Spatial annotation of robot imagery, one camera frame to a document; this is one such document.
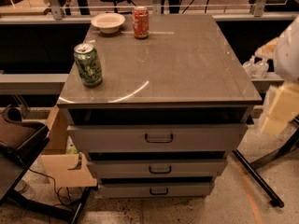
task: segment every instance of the can label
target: can label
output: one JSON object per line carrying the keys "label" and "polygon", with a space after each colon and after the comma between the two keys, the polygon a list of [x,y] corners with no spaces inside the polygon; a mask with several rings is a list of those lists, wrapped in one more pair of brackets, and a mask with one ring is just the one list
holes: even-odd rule
{"label": "can label", "polygon": [[149,11],[146,7],[135,7],[133,10],[133,30],[136,38],[149,36]]}
{"label": "can label", "polygon": [[102,67],[92,44],[79,44],[74,48],[74,59],[83,85],[94,87],[102,82]]}

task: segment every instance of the drawer cabinet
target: drawer cabinet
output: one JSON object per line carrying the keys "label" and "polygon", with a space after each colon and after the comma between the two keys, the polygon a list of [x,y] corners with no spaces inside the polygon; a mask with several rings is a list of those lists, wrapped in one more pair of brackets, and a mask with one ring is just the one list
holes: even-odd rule
{"label": "drawer cabinet", "polygon": [[147,160],[92,161],[88,168],[97,180],[107,178],[157,178],[221,175],[226,159],[213,160]]}
{"label": "drawer cabinet", "polygon": [[192,126],[69,126],[79,149],[95,152],[161,152],[232,150],[246,132],[246,124]]}
{"label": "drawer cabinet", "polygon": [[207,196],[246,124],[70,125],[103,198]]}
{"label": "drawer cabinet", "polygon": [[135,39],[91,26],[103,82],[74,64],[58,99],[103,198],[207,196],[262,101],[212,16],[150,16]]}
{"label": "drawer cabinet", "polygon": [[103,198],[204,197],[210,194],[213,188],[213,182],[99,185]]}

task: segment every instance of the railing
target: railing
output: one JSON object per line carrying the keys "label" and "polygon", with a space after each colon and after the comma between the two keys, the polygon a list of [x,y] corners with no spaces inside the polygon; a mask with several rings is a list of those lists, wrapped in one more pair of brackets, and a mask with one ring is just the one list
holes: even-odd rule
{"label": "railing", "polygon": [[222,18],[236,15],[260,18],[269,13],[290,16],[298,14],[297,2],[298,0],[0,0],[0,24],[22,20],[24,17],[32,22],[87,21],[101,12],[130,12],[134,6],[147,7],[153,14],[209,13]]}

